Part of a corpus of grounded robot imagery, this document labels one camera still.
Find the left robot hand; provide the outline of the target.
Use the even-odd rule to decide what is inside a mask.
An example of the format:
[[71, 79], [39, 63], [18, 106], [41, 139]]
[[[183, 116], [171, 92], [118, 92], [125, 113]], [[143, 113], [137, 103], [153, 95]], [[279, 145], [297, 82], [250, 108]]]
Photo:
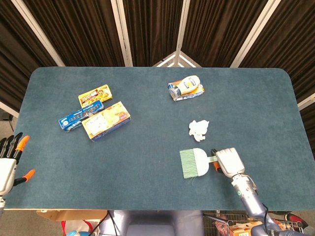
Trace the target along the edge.
[[0, 198], [8, 194], [14, 186], [29, 181], [36, 173], [35, 169], [30, 170], [22, 177], [16, 178], [16, 169], [30, 137], [23, 133], [11, 135], [0, 141]]

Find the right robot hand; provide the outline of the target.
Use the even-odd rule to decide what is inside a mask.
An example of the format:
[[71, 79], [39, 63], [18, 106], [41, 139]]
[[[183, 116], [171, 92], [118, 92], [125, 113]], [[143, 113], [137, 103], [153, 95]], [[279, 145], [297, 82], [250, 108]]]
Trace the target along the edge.
[[211, 149], [211, 154], [218, 159], [213, 163], [217, 172], [224, 174], [228, 178], [245, 173], [245, 166], [234, 147], [220, 151]]

